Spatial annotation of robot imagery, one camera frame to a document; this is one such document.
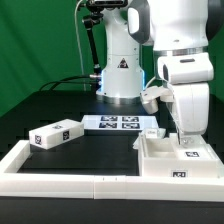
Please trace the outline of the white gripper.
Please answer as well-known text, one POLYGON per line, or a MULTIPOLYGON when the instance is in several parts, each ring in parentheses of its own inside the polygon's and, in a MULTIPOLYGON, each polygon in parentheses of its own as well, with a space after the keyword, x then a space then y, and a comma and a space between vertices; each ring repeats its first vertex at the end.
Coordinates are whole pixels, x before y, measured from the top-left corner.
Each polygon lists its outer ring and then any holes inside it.
POLYGON ((178 130, 178 143, 189 142, 186 135, 204 134, 208 125, 209 86, 214 77, 207 52, 163 56, 157 61, 158 75, 171 92, 167 104, 178 130))

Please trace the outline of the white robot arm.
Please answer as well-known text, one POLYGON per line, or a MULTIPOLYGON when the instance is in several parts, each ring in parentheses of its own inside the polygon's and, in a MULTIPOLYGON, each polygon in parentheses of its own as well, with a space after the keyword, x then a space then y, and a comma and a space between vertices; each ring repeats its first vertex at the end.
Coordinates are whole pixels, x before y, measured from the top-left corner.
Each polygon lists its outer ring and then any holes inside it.
POLYGON ((214 77, 208 41, 224 25, 224 0, 87 0, 91 22, 105 21, 107 64, 97 96, 139 98, 149 114, 163 100, 179 138, 208 126, 214 77))

